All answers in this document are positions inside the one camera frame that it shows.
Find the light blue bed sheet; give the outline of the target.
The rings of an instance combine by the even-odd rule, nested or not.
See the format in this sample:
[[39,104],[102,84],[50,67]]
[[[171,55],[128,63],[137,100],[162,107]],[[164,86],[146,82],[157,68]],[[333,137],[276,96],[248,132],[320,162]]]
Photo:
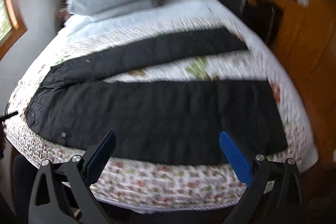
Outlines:
[[159,5],[155,7],[123,15],[117,15],[113,11],[96,16],[73,15],[58,34],[66,41],[77,41],[130,26],[181,18],[221,18],[240,22],[240,19],[218,0],[159,0]]

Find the wooden framed window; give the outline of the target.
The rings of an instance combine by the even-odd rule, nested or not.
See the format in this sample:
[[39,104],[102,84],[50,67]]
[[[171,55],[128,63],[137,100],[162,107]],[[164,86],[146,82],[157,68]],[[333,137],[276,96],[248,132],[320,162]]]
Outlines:
[[18,0],[1,0],[1,59],[26,31]]

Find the black pants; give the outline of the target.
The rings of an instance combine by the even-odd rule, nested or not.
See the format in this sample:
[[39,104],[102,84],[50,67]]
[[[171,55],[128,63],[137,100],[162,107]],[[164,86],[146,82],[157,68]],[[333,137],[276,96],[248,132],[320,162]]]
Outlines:
[[226,28],[160,35],[52,67],[25,111],[28,127],[67,147],[87,149],[109,132],[113,156],[168,165],[227,162],[228,132],[248,159],[288,143],[268,81],[108,83],[135,69],[218,53],[246,51]]

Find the floral white quilt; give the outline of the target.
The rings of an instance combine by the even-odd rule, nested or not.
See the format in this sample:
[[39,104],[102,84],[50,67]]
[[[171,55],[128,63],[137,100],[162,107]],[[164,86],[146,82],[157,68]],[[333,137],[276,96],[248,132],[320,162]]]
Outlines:
[[[285,151],[270,155],[269,159],[283,162],[291,157],[299,170],[305,172],[317,162],[318,152],[301,98],[285,69],[262,40],[241,20],[228,16],[159,20],[101,35],[92,32],[84,38],[60,31],[27,69],[10,96],[9,111],[17,111],[18,115],[7,122],[7,139],[35,168],[43,159],[54,163],[69,160],[79,153],[78,149],[43,139],[25,121],[25,109],[52,66],[156,35],[218,27],[225,27],[241,38],[248,52],[191,58],[125,73],[110,81],[194,80],[196,69],[222,80],[268,80],[288,141]],[[91,189],[100,201],[144,213],[228,207],[239,201],[245,186],[228,164],[162,165],[113,157]]]

